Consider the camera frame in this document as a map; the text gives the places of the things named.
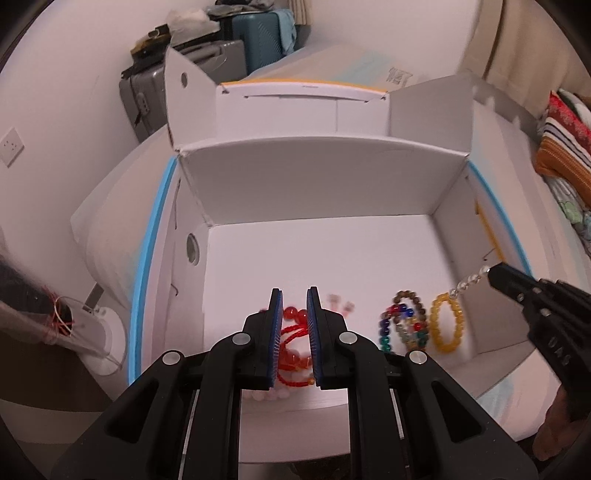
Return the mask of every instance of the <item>gray suitcase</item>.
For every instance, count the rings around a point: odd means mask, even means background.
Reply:
[[[189,47],[181,53],[197,64],[215,83],[232,82],[246,77],[242,40],[205,43]],[[166,124],[162,63],[121,80],[119,93],[140,142]]]

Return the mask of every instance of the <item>suitcase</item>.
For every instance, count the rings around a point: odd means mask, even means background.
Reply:
[[[222,18],[220,27],[224,39],[244,42],[248,74],[283,58],[279,17],[273,12]]]
[[[244,44],[240,40],[196,45],[181,53],[199,65],[216,83],[241,80],[246,76]],[[119,94],[140,142],[166,124],[162,62],[122,79],[119,82]]]

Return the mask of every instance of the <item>white wall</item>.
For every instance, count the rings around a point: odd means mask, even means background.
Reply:
[[[348,41],[431,78],[456,72],[480,0],[312,0],[308,40]]]
[[[69,220],[137,145],[119,99],[135,40],[171,8],[207,0],[55,0],[0,73],[0,138],[16,127],[25,150],[0,162],[0,228],[21,268],[84,299],[93,286]]]

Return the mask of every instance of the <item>human hand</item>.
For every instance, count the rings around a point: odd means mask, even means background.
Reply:
[[[569,448],[583,430],[585,421],[570,421],[568,397],[561,385],[535,436],[532,446],[535,457],[544,462]]]

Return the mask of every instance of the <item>power outlet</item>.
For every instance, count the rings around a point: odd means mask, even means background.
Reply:
[[[0,158],[9,167],[24,148],[25,145],[22,143],[21,137],[18,136],[17,130],[13,127],[0,140]]]

